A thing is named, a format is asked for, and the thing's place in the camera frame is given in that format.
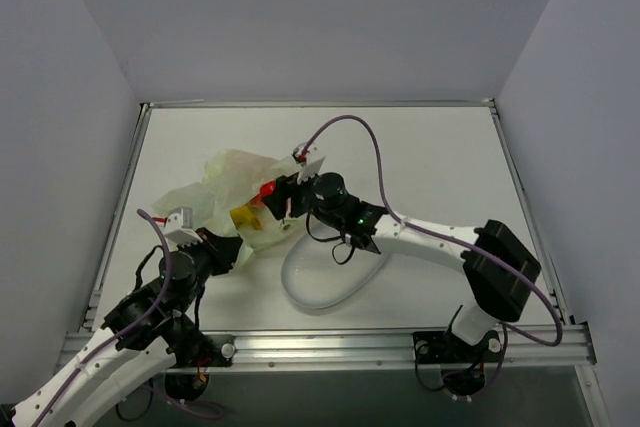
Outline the orange fake mango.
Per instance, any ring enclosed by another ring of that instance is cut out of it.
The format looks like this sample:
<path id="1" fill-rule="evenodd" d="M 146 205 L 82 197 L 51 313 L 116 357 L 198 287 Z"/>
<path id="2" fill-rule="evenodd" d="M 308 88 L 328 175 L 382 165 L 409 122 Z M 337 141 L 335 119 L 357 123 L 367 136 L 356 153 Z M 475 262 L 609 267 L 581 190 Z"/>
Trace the orange fake mango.
<path id="1" fill-rule="evenodd" d="M 264 204 L 262 202 L 262 199 L 259 195 L 255 196 L 254 198 L 252 198 L 249 201 L 249 205 L 255 208 L 263 208 Z"/>

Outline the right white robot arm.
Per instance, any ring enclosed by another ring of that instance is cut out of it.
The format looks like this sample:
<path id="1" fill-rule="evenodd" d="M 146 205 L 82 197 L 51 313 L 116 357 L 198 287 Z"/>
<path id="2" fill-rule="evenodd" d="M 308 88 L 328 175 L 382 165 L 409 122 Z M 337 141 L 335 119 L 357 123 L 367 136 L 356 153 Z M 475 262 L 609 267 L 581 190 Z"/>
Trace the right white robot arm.
<path id="1" fill-rule="evenodd" d="M 519 321 L 541 272 L 535 256 L 502 222 L 456 227 L 400 218 L 350 194 L 337 173 L 304 181 L 280 176 L 263 184 L 258 197 L 275 219 L 314 217 L 354 250 L 404 255 L 463 275 L 471 298 L 443 337 L 455 359 L 475 353 L 497 323 Z"/>

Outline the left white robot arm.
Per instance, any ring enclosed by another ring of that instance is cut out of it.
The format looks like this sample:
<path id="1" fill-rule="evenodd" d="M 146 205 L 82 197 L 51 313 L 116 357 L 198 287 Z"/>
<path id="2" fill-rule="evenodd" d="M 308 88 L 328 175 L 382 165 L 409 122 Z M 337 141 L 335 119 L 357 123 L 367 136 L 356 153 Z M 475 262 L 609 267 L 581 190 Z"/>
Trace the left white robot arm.
<path id="1" fill-rule="evenodd" d="M 195 400 L 206 388 L 210 366 L 228 367 L 232 339 L 211 339 L 196 311 L 213 276 L 229 273 L 243 241 L 205 228 L 197 241 L 165 249 L 159 275 L 138 281 L 104 318 L 77 354 L 27 399 L 1 408 L 4 426 L 92 426 L 136 388 L 173 367 L 196 371 L 169 389 L 177 400 Z"/>

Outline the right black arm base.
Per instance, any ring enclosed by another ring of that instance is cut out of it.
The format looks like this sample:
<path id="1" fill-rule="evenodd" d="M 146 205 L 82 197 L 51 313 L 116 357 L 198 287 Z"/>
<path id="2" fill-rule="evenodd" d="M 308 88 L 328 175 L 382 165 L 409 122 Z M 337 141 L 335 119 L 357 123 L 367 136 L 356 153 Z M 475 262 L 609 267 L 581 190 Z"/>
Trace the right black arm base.
<path id="1" fill-rule="evenodd" d="M 445 330 L 417 331 L 412 334 L 413 372 L 418 385 L 429 393 L 446 394 L 453 402 L 471 403 L 485 392 L 501 373 L 508 347 L 505 326 L 502 336 L 487 332 L 476 345 L 469 345 L 452 333 L 460 306 Z M 420 367 L 440 365 L 438 385 L 429 385 Z"/>

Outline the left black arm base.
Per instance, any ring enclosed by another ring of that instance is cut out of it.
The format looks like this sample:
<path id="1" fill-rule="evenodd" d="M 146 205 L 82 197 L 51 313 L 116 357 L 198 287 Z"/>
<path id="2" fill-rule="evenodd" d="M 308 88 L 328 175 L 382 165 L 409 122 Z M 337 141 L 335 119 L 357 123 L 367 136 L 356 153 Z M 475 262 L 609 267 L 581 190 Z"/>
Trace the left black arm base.
<path id="1" fill-rule="evenodd" d="M 209 369 L 231 367 L 235 352 L 230 334 L 194 336 L 178 348 L 176 363 L 164 376 L 164 392 L 176 400 L 197 400 L 209 385 Z"/>

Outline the yellow fake banana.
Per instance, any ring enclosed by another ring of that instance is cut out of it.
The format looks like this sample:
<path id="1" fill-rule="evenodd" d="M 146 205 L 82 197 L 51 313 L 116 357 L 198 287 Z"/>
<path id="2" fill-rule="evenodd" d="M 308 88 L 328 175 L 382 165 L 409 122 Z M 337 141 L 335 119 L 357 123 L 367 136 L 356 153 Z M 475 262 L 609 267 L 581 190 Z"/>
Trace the yellow fake banana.
<path id="1" fill-rule="evenodd" d="M 257 231 L 263 229 L 259 218 L 248 204 L 232 209 L 229 214 L 236 229 L 240 229 L 243 226 L 249 226 Z"/>

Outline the red watermelon slice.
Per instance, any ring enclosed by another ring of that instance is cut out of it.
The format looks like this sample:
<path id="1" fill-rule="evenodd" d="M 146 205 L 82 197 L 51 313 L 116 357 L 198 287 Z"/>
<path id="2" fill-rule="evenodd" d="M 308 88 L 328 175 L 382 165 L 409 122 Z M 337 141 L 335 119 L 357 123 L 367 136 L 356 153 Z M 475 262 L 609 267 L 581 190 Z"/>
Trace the red watermelon slice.
<path id="1" fill-rule="evenodd" d="M 275 180 L 269 181 L 263 184 L 259 189 L 259 197 L 264 198 L 272 195 L 277 188 L 277 182 Z"/>

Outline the pale green plastic bag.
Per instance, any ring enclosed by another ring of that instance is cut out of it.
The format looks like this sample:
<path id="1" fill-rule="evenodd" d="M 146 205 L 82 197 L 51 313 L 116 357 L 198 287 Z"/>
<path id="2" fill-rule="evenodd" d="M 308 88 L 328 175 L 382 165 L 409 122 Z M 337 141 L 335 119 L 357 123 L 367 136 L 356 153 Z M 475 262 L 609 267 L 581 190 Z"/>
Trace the pale green plastic bag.
<path id="1" fill-rule="evenodd" d="M 236 207 L 249 205 L 263 184 L 281 175 L 294 174 L 297 170 L 297 164 L 290 157 L 276 160 L 246 151 L 225 149 L 206 162 L 200 181 L 168 191 L 152 204 L 152 209 L 165 217 L 175 208 L 189 207 L 193 211 L 195 226 L 205 227 L 222 237 L 240 236 L 244 243 L 235 263 L 240 268 L 258 252 L 299 233 L 304 220 L 298 218 L 280 222 L 273 218 L 265 206 L 251 206 L 263 229 L 257 231 L 249 226 L 236 229 L 229 212 Z"/>

